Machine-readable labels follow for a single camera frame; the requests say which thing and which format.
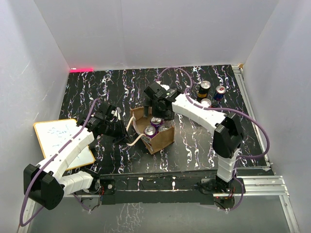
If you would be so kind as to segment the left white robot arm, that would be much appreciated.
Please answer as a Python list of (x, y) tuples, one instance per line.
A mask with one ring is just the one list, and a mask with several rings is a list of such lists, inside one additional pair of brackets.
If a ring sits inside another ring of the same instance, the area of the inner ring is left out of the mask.
[(48, 210), (54, 209), (63, 197), (80, 190), (94, 194), (100, 189), (100, 181), (90, 172), (79, 171), (64, 176), (70, 164), (102, 135), (113, 138), (114, 144), (131, 144), (120, 109), (105, 102), (97, 111), (88, 115), (67, 130), (63, 144), (52, 142), (51, 153), (36, 165), (29, 164), (23, 171), (24, 203), (31, 199)]

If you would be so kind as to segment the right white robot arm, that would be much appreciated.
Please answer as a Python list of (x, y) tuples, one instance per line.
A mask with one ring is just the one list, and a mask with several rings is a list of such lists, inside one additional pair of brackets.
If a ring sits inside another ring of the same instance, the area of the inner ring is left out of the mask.
[(180, 89), (169, 88), (153, 82), (144, 89), (144, 113), (163, 120), (172, 120), (181, 114), (204, 127), (213, 135), (212, 148), (218, 156), (215, 179), (207, 186), (208, 191), (229, 192), (234, 187), (236, 161), (243, 140), (243, 130), (238, 115), (214, 111), (193, 100)]

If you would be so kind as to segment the purple fanta can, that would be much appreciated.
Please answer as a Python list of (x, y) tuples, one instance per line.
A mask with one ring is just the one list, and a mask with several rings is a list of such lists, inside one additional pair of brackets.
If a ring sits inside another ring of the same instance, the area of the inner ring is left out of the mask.
[(149, 138), (153, 138), (157, 134), (157, 129), (152, 125), (148, 125), (144, 129), (144, 134)]
[(154, 126), (155, 128), (157, 128), (157, 127), (159, 127), (160, 125), (163, 124), (163, 120), (162, 120), (161, 118), (158, 118), (158, 117), (153, 116), (153, 117), (151, 117), (151, 119), (150, 119), (150, 124), (151, 124), (152, 126)]

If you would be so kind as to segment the blue red bull can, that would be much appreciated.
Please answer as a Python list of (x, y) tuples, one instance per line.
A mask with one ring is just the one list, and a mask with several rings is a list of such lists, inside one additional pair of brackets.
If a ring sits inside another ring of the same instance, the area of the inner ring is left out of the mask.
[(211, 99), (211, 107), (217, 108), (219, 103), (222, 101), (226, 93), (226, 88), (222, 85), (216, 87), (213, 97)]

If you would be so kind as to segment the black yellow tall can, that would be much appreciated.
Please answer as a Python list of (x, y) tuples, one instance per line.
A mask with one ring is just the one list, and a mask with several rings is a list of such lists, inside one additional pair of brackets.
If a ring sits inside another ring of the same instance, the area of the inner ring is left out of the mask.
[(207, 98), (210, 87), (211, 87), (211, 83), (209, 81), (202, 81), (199, 84), (199, 89), (198, 89), (198, 94), (197, 94), (198, 102), (201, 102), (201, 100)]

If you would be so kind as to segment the red coke can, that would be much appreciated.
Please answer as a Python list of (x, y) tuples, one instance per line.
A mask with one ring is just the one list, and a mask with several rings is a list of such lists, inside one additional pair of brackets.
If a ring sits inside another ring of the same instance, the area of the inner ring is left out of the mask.
[(211, 107), (212, 103), (211, 103), (211, 100), (207, 99), (207, 98), (204, 98), (200, 101), (200, 103), (202, 105), (204, 105), (205, 107)]

